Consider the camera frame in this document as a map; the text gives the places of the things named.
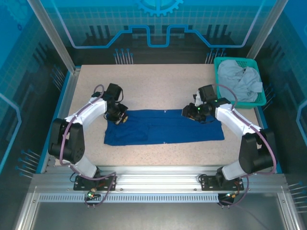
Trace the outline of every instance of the glass enclosure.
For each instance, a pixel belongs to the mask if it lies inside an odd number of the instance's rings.
[[[134,64],[164,64],[246,56],[275,0],[42,3],[76,65],[125,64],[128,54]]]
[[[0,1],[0,229],[35,172],[67,69],[27,1]]]
[[[268,103],[262,109],[289,184],[307,183],[306,8],[306,2],[287,3],[256,59],[267,88]]]
[[[76,66],[246,57],[276,1],[41,0]],[[290,184],[307,183],[306,9],[290,0],[256,58]],[[27,1],[0,0],[0,19],[0,229],[8,230],[69,73]]]

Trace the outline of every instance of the metal floor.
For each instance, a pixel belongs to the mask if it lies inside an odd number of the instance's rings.
[[[270,230],[286,229],[277,197],[249,194],[246,208]],[[40,203],[32,230],[261,230],[249,213],[216,203],[105,203],[88,209],[78,203]]]

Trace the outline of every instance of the gear logo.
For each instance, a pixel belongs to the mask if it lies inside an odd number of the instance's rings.
[[[0,0],[0,5],[6,6],[10,15],[18,24],[22,24],[28,16],[28,3],[26,0]]]
[[[139,10],[149,13],[150,16],[158,17],[161,14],[166,16],[167,13],[173,13],[173,9],[178,9],[181,3],[183,0],[136,0]]]

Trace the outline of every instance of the cable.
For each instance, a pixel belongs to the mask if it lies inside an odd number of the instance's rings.
[[[64,152],[64,147],[65,147],[65,141],[66,141],[66,136],[68,134],[68,131],[73,123],[73,121],[77,118],[77,116],[82,113],[85,109],[87,109],[89,106],[91,106],[91,104],[94,104],[95,102],[97,102],[100,98],[102,98],[102,95],[104,94],[105,92],[105,87],[103,85],[97,85],[95,88],[94,88],[94,93],[96,92],[96,89],[101,86],[102,87],[102,92],[101,94],[95,99],[92,101],[92,103],[88,103],[86,104],[83,108],[81,108],[77,113],[76,113],[76,116],[74,116],[71,121],[68,123],[65,131],[64,131],[64,134],[63,134],[63,140],[62,140],[62,144],[61,144],[61,149],[60,149],[60,152],[59,152],[59,163],[64,166],[64,165],[70,165],[70,163],[63,163],[63,152]]]
[[[235,185],[236,187],[238,188],[238,195],[240,194],[240,185],[239,185],[239,182],[238,181],[235,181]]]
[[[74,166],[73,166],[72,164],[70,164],[70,163],[63,163],[63,152],[64,152],[64,147],[65,147],[66,136],[67,136],[67,134],[68,134],[68,131],[69,131],[69,129],[70,129],[70,127],[71,127],[73,121],[74,121],[74,120],[77,118],[77,116],[78,116],[79,114],[81,114],[85,109],[87,109],[89,106],[91,106],[92,104],[94,104],[95,102],[97,102],[99,99],[102,98],[102,96],[103,96],[103,94],[104,94],[104,92],[105,92],[105,87],[104,87],[102,84],[97,85],[97,86],[94,88],[94,93],[96,92],[96,90],[97,90],[98,87],[101,87],[101,88],[102,88],[102,91],[101,91],[100,95],[99,95],[96,99],[94,99],[91,103],[88,103],[88,104],[86,104],[83,108],[81,108],[81,109],[76,113],[76,115],[71,119],[71,121],[68,123],[68,125],[67,125],[67,127],[66,127],[66,129],[65,129],[65,131],[64,131],[64,134],[63,134],[63,140],[62,140],[61,149],[60,149],[60,153],[59,153],[59,162],[60,162],[60,164],[61,164],[62,166],[68,165],[68,167],[70,167],[71,170],[72,170],[73,172],[75,172],[76,174],[78,174],[80,177],[82,177],[82,178],[84,178],[84,179],[87,179],[87,180],[91,180],[91,181],[100,181],[100,180],[104,180],[104,179],[106,179],[106,178],[108,178],[108,177],[110,177],[110,176],[112,176],[112,175],[115,175],[116,173],[113,172],[113,173],[111,173],[111,174],[109,174],[109,175],[107,175],[107,176],[103,176],[103,177],[99,177],[99,178],[91,178],[91,177],[82,175],[79,171],[77,171],[77,170],[74,168]]]
[[[244,120],[243,118],[241,118],[235,111],[234,111],[234,108],[238,102],[238,98],[236,97],[236,94],[230,89],[228,88],[227,86],[224,86],[224,85],[221,85],[221,84],[212,84],[212,85],[215,85],[215,86],[220,86],[220,87],[223,87],[227,90],[229,90],[231,92],[231,94],[235,97],[235,103],[232,105],[232,113],[236,116],[236,118],[238,118],[240,121],[242,121],[245,125],[249,126],[259,137],[260,139],[262,140],[262,142],[264,143],[264,145],[267,147],[270,155],[271,155],[271,158],[272,158],[272,161],[273,161],[273,168],[270,172],[257,172],[258,174],[262,174],[262,175],[271,175],[273,173],[275,173],[276,171],[276,158],[275,158],[275,155],[273,153],[273,150],[271,149],[270,145],[268,144],[267,140],[264,138],[264,136],[252,125],[252,123],[248,123],[246,120]]]
[[[228,201],[222,201],[223,203],[226,203],[226,204],[231,204],[230,202]],[[237,206],[239,209],[249,213],[262,227],[264,227],[266,230],[270,230],[267,226],[265,226],[260,219],[258,219],[254,214],[252,214],[248,209],[246,208],[243,208],[241,206]]]
[[[109,120],[109,119],[106,117],[106,114],[104,114],[104,119],[105,119],[106,121],[109,121],[109,122],[113,122],[113,123],[116,122],[116,121],[111,121],[111,120]]]
[[[90,204],[86,201],[86,198],[85,198],[84,202],[85,202],[85,204],[86,204],[88,207],[93,206],[93,207],[95,208],[96,206],[101,205],[101,204],[106,200],[106,197],[107,197],[107,195],[109,194],[109,192],[111,191],[113,182],[114,182],[114,180],[115,180],[116,172],[113,172],[113,173],[111,173],[111,174],[109,174],[109,175],[113,175],[113,178],[112,178],[112,181],[111,181],[111,184],[110,184],[109,188],[108,188],[107,191],[106,191],[106,194],[105,194],[104,198],[103,198],[98,204],[93,204],[93,205],[90,205]]]
[[[124,91],[121,90],[121,100],[120,101],[116,101],[115,103],[121,103],[124,100]]]
[[[246,184],[246,188],[245,188],[245,192],[244,192],[243,196],[241,196],[241,198],[240,198],[237,202],[235,202],[234,204],[231,203],[230,206],[232,206],[232,207],[237,206],[237,205],[240,204],[240,203],[242,202],[242,200],[246,197],[246,195],[247,195],[247,193],[248,193],[248,190],[249,190],[249,178],[248,178],[248,176],[246,177],[246,179],[247,179],[247,184]]]
[[[216,118],[214,118],[214,119],[211,120],[211,121],[205,121],[205,122],[199,121],[199,123],[201,123],[201,124],[209,124],[209,123],[212,123],[212,122],[215,121],[215,120],[216,120]]]
[[[201,175],[199,175],[199,176],[198,176],[198,182],[199,182],[199,183],[202,183],[201,180],[200,180],[200,179],[201,179],[201,176],[206,176],[206,175],[207,175],[207,174],[201,174]]]
[[[70,180],[71,182],[74,182],[74,181],[71,180],[71,178],[72,178],[75,174],[76,174],[76,173],[73,172],[72,175],[70,176],[69,180]]]

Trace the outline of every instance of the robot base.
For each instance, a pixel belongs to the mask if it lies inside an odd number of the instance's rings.
[[[117,177],[115,177],[110,191],[115,191],[116,180]],[[107,191],[111,182],[112,182],[111,176],[109,178],[100,181],[90,181],[80,176],[76,176],[73,189],[74,191],[90,191],[92,188],[96,188],[97,191]]]
[[[207,176],[202,174],[198,177],[199,182],[201,183],[202,191],[235,191],[244,190],[242,179],[236,178],[231,181],[227,181],[221,187],[216,179],[216,176]]]

